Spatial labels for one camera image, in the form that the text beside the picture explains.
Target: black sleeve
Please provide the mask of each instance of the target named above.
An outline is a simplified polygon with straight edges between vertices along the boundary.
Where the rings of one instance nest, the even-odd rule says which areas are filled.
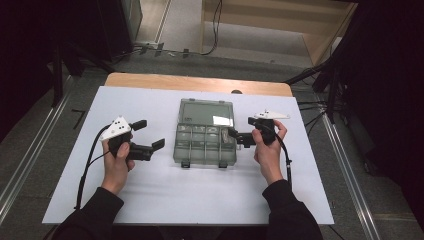
[[[323,239],[315,218],[286,180],[272,183],[262,195],[271,209],[267,239]]]
[[[113,221],[123,205],[120,198],[99,187],[81,210],[59,225],[53,239],[110,239]]]

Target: transparent plastic box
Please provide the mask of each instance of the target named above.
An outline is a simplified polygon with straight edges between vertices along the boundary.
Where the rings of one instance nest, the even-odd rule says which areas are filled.
[[[228,135],[228,127],[234,127],[231,102],[181,99],[175,162],[182,168],[190,168],[191,164],[233,166],[237,144]]]

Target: black cable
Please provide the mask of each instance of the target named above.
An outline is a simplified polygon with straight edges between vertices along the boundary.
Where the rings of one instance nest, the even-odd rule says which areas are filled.
[[[284,144],[283,140],[278,136],[278,134],[275,134],[275,137],[277,138],[278,142],[280,143],[281,148],[284,151],[284,155],[286,157],[286,168],[287,168],[287,181],[289,182],[290,189],[292,189],[292,180],[291,180],[291,166],[290,163],[292,160],[289,159],[289,154],[286,148],[286,145]]]
[[[290,163],[292,160],[289,159],[289,153],[287,151],[286,145],[284,144],[283,140],[278,136],[277,133],[275,133],[275,129],[271,129],[268,126],[254,123],[254,126],[260,126],[259,128],[266,128],[270,133],[273,132],[275,134],[275,137],[277,138],[278,142],[280,143],[281,148],[284,151],[284,155],[286,157],[286,168],[287,168],[287,182],[289,182],[290,189],[292,189],[292,180],[291,180],[291,166]]]
[[[334,229],[331,225],[327,225],[331,230],[333,230],[333,232],[335,233],[335,234],[337,234],[337,236],[339,236],[340,237],[340,239],[342,239],[342,240],[345,240],[343,237],[342,237],[342,235],[340,235],[337,231],[336,231],[336,229]]]
[[[215,20],[217,18],[218,11],[219,11],[218,21],[216,22]],[[209,55],[213,51],[215,51],[215,49],[218,47],[218,33],[219,33],[219,23],[220,23],[220,20],[221,20],[221,13],[222,13],[222,0],[219,1],[218,6],[215,9],[215,13],[214,13],[213,21],[212,21],[212,23],[213,23],[213,33],[214,33],[214,44],[212,46],[212,49],[209,50],[209,52],[198,53],[198,52],[182,52],[182,51],[165,50],[165,49],[157,50],[157,49],[154,49],[154,48],[141,48],[141,49],[135,49],[135,50],[133,50],[132,52],[129,52],[129,53],[118,55],[116,57],[128,56],[128,55],[131,55],[131,54],[134,54],[134,53],[141,52],[143,50],[146,50],[146,51],[155,51],[155,52],[181,53],[181,54],[185,54],[185,55],[202,55],[202,56]]]
[[[317,118],[321,117],[322,115],[324,115],[325,112],[321,112],[318,114],[318,116],[314,117],[311,121],[309,121],[308,123],[305,123],[305,127],[307,127],[309,124],[311,124],[313,121],[315,121]]]
[[[96,148],[97,141],[99,140],[100,135],[103,133],[103,131],[105,131],[106,129],[108,129],[109,126],[110,125],[104,126],[99,131],[99,133],[97,134],[96,138],[94,139],[93,145],[91,146],[90,154],[88,155],[87,163],[85,164],[84,173],[81,176],[80,184],[79,184],[79,187],[78,187],[77,204],[74,207],[75,210],[81,209],[81,198],[82,198],[82,193],[84,191],[85,179],[87,178],[88,167],[90,167],[91,157],[93,156],[93,152],[94,152],[94,149]]]
[[[312,131],[312,128],[314,128],[314,126],[318,123],[318,121],[322,118],[323,115],[324,115],[324,112],[322,112],[322,114],[320,114],[320,116],[317,119],[315,119],[315,122],[312,124],[311,128],[309,128],[309,131],[308,131],[308,134],[307,134],[308,137],[309,137],[309,134]]]
[[[215,28],[215,19],[216,19],[216,14],[218,13],[218,10],[219,10],[218,23],[216,24],[216,28]],[[218,31],[219,31],[219,22],[221,21],[221,13],[222,13],[222,0],[219,0],[218,6],[215,9],[215,13],[213,15],[213,20],[212,20],[214,44],[212,46],[212,49],[209,52],[201,53],[201,55],[204,55],[204,56],[209,55],[213,51],[215,51],[215,49],[218,47]]]

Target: white paper sheet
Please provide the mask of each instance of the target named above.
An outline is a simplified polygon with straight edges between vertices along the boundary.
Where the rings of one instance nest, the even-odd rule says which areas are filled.
[[[295,98],[123,87],[99,88],[43,223],[61,223],[73,212],[93,139],[103,126],[122,115],[129,123],[147,120],[146,128],[133,132],[133,142],[150,145],[165,138],[166,143],[153,154],[150,162],[136,161],[136,168],[130,172],[119,194],[125,205],[115,223],[267,224],[269,208],[262,197],[267,184],[253,159],[255,147],[238,150],[237,163],[227,169],[204,165],[182,169],[180,164],[174,163],[175,130],[182,98],[232,102],[235,127],[239,132],[251,132],[253,127],[247,124],[247,118],[265,109],[290,115],[290,119],[281,121],[288,129],[284,142],[293,160],[293,192],[319,224],[334,224]],[[93,157],[100,156],[101,152],[98,143]],[[284,154],[281,154],[281,168],[286,176]],[[82,205],[101,184],[103,174],[103,162],[98,160],[89,169]]]

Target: hand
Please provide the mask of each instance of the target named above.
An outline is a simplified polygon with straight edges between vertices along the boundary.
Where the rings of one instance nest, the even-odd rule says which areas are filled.
[[[287,133],[286,127],[277,120],[274,120],[274,123],[279,129],[277,133],[278,136],[283,139]],[[253,129],[252,136],[256,143],[254,158],[261,165],[261,173],[265,177],[268,185],[283,179],[283,174],[281,173],[280,168],[280,143],[276,139],[271,145],[265,145],[261,132],[258,129]]]
[[[107,153],[109,151],[108,141],[103,141],[102,146],[103,153]],[[118,195],[125,186],[128,172],[135,166],[133,160],[125,161],[129,152],[130,145],[125,142],[119,147],[116,158],[110,152],[104,156],[105,176],[101,187],[115,195]]]

